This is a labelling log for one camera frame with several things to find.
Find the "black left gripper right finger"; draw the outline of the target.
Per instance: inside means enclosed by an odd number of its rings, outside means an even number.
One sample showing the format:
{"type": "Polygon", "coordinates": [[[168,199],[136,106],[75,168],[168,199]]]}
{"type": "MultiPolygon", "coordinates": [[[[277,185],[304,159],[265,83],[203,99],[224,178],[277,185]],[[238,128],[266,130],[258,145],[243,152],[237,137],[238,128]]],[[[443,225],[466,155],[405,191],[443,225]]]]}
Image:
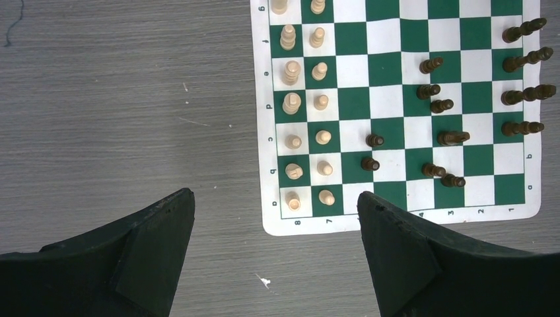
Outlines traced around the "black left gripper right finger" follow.
{"type": "Polygon", "coordinates": [[[559,315],[559,254],[484,242],[372,192],[357,211],[382,316],[559,315]]]}

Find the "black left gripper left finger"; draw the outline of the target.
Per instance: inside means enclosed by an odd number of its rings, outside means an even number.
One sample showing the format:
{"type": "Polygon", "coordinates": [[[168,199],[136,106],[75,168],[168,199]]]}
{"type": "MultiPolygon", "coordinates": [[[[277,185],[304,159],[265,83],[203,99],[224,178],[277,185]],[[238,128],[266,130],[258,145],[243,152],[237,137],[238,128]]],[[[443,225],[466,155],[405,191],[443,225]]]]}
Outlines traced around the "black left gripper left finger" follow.
{"type": "Polygon", "coordinates": [[[183,188],[32,253],[1,255],[2,316],[168,316],[194,224],[183,188]]]}

